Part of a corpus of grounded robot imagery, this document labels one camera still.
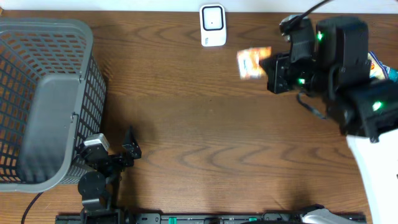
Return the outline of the small orange snack packet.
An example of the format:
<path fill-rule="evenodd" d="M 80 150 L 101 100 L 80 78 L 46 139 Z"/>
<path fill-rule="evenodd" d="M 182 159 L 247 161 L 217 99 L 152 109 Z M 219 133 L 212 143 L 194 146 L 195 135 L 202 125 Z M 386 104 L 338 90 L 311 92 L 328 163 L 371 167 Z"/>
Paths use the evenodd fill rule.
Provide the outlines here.
<path fill-rule="evenodd" d="M 260 66 L 260 61 L 271 56 L 271 47 L 255 47 L 239 50 L 236 54 L 239 76 L 242 80 L 261 78 L 265 71 Z"/>

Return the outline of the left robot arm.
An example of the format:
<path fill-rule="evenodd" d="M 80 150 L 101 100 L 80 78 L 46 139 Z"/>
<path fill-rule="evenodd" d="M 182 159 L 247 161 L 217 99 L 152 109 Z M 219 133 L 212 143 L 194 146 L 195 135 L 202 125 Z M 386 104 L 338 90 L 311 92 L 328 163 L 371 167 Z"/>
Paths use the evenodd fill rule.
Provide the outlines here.
<path fill-rule="evenodd" d="M 110 154 L 109 142 L 102 133 L 85 139 L 78 148 L 78 155 L 93 170 L 84 174 L 78 182 L 82 197 L 82 223 L 135 223 L 136 218 L 126 208 L 117 206 L 121 173 L 140 159 L 142 151 L 130 126 L 124 136 L 123 152 Z"/>

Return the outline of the teal mouthwash bottle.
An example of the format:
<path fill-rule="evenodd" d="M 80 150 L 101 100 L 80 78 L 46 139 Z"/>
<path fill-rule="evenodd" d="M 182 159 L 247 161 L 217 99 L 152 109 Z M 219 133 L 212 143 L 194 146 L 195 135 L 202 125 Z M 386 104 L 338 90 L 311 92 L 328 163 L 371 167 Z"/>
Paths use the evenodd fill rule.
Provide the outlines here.
<path fill-rule="evenodd" d="M 390 68 L 388 78 L 394 82 L 398 82 L 398 71 Z"/>

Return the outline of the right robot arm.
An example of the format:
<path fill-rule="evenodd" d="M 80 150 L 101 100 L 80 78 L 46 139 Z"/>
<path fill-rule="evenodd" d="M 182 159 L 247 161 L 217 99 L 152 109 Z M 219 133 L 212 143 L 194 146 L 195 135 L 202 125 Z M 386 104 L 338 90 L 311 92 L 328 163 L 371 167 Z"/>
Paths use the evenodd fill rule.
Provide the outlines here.
<path fill-rule="evenodd" d="M 370 75 L 368 25 L 338 16 L 313 25 L 302 16 L 280 23 L 290 50 L 260 61 L 275 94 L 319 97 L 358 165 L 374 223 L 397 222 L 397 82 Z"/>

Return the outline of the yellow snack bag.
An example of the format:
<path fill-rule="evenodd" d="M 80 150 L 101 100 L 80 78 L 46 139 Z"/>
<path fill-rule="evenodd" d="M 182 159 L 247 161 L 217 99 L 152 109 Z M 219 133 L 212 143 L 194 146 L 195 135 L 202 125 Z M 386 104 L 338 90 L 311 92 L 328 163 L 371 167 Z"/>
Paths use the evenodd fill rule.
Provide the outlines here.
<path fill-rule="evenodd" d="M 371 61 L 369 76 L 377 79 L 388 79 L 390 68 L 384 65 L 375 55 L 374 52 L 368 53 L 368 59 Z"/>

